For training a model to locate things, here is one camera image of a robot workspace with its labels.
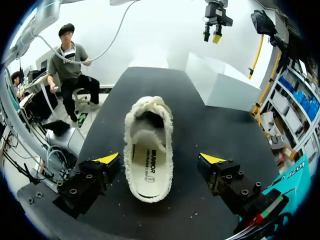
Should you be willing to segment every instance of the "black table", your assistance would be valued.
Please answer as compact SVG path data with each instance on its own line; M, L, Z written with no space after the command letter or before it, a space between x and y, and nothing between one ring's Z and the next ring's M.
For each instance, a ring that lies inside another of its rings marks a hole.
M213 197L197 171L200 152L241 164L249 178L266 188L279 174L269 144L249 112L205 106L183 71L131 67L121 76L96 116L79 161L124 148L124 120L144 96L161 96L173 113L173 182L158 203L130 192L121 173L78 220L101 231L134 239L215 239L232 235L239 222L219 196Z

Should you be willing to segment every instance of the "seated person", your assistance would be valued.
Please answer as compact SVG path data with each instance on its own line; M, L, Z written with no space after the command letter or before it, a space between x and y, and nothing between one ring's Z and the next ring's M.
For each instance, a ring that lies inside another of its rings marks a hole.
M71 61L87 61L89 58L84 48L80 44L71 41L74 31L75 26L71 23L64 25L59 30L58 34L61 39L61 47L57 52ZM85 65L90 66L91 62L87 62ZM80 88L88 90L91 94L90 104L97 106L99 104L100 83L93 77L83 75L80 64L66 62L54 54L50 59L47 71L47 80L52 93L56 92L56 85L53 78L56 73L61 81L61 94L65 110L71 120L77 122L78 118L75 114L75 101L72 99L73 91Z
M11 80L13 83L13 94L16 95L18 101L20 102L25 96L27 96L27 92L25 88L22 86L20 81L20 71L16 71L11 75Z

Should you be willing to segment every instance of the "black pants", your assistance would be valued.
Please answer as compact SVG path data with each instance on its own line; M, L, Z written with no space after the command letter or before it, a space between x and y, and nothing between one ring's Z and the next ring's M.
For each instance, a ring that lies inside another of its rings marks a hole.
M65 110L69 116L73 116L75 114L76 107L75 101L72 99L72 95L76 89L88 90L91 94L90 102L93 102L94 104L99 103L100 83L98 80L86 75L80 75L76 82L68 82L67 80L61 86L61 94Z

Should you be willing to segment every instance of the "sneaker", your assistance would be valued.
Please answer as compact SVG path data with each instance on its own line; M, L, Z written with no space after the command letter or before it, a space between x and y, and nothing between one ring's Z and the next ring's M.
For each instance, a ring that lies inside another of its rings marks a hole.
M78 122L77 115L74 114L74 115L70 116L70 118L71 118L72 122Z
M70 116L71 118L71 127L78 128L78 118L76 115Z
M125 117L124 167L132 194L142 202L164 199L173 178L172 113L159 96L140 98Z

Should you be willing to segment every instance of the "green sticker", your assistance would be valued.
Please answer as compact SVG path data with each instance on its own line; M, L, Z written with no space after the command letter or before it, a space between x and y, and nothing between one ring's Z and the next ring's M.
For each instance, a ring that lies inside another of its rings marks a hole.
M88 113L83 112L80 114L80 116L78 117L78 127L81 128L82 125L84 124L86 118L88 116Z

